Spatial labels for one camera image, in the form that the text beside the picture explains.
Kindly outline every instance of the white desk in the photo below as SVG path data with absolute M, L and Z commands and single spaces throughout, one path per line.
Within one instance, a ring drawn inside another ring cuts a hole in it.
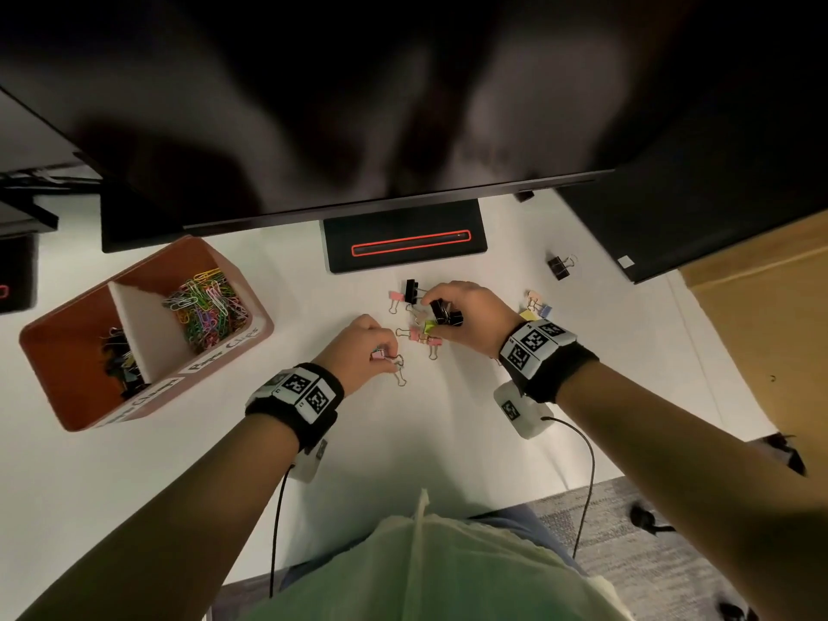
M 515 307 L 534 289 L 553 305 L 556 322 L 619 372 L 741 439 L 774 431 L 681 277 L 629 283 L 549 191 L 524 204 L 511 196 L 481 200 L 485 254 L 343 276 L 326 271 L 318 223 L 210 238 L 251 282 L 275 320 L 274 335 L 146 419 L 66 433 L 17 335 L 37 315 L 155 248 L 104 255 L 96 198 L 41 203 L 60 216 L 60 230 L 41 239 L 38 304 L 0 318 L 0 618 L 18 614 L 198 459 L 277 370 L 312 358 L 360 313 L 406 327 L 403 309 L 388 313 L 387 296 L 407 278 L 423 287 L 479 281 Z M 547 251 L 578 258 L 569 278 L 554 279 Z M 314 482 L 287 484 L 279 565 L 345 543 L 389 514 L 412 511 L 421 487 L 429 489 L 435 511 L 459 517 L 589 481 L 589 454 L 567 428 L 525 441 L 508 425 L 492 401 L 506 374 L 492 360 L 446 346 L 432 362 L 427 347 L 400 344 L 408 385 L 383 375 L 347 399 Z M 596 481 L 620 475 L 596 454 Z M 228 581 L 267 571 L 275 508 L 273 500 Z

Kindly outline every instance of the monitor stand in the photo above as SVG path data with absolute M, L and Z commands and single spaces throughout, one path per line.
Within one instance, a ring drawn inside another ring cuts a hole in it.
M 322 221 L 334 274 L 486 252 L 477 198 Z

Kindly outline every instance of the cardboard box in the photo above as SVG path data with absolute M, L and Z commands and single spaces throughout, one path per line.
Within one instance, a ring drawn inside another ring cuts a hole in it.
M 681 274 L 759 405 L 828 489 L 828 211 Z
M 214 268 L 222 270 L 250 317 L 242 329 L 196 354 L 160 300 Z M 104 371 L 101 350 L 110 328 L 124 325 L 133 353 L 149 362 L 145 381 L 151 382 L 128 401 L 118 380 Z M 151 414 L 271 333 L 273 321 L 242 273 L 204 240 L 185 237 L 27 324 L 20 345 L 60 424 L 78 431 Z

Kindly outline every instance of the hand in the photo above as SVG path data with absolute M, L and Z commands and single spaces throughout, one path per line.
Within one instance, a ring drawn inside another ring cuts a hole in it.
M 362 314 L 342 329 L 313 363 L 333 373 L 345 389 L 345 396 L 349 396 L 372 376 L 397 372 L 397 366 L 390 359 L 371 358 L 371 353 L 380 346 L 389 357 L 397 356 L 394 332 L 380 327 L 368 314 Z
M 422 303 L 437 299 L 448 301 L 452 308 L 462 311 L 463 323 L 459 327 L 438 324 L 429 335 L 459 342 L 491 358 L 498 356 L 508 335 L 523 323 L 523 318 L 494 292 L 470 281 L 440 283 L 426 292 Z

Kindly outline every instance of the black wrist strap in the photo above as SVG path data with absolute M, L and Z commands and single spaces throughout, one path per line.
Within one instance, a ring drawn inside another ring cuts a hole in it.
M 310 451 L 336 422 L 336 407 L 345 398 L 339 380 L 322 366 L 299 364 L 259 387 L 244 415 L 267 414 L 290 427 L 300 450 Z
M 538 403 L 554 403 L 564 381 L 598 357 L 576 341 L 574 333 L 548 320 L 516 327 L 500 350 L 500 361 L 521 394 Z

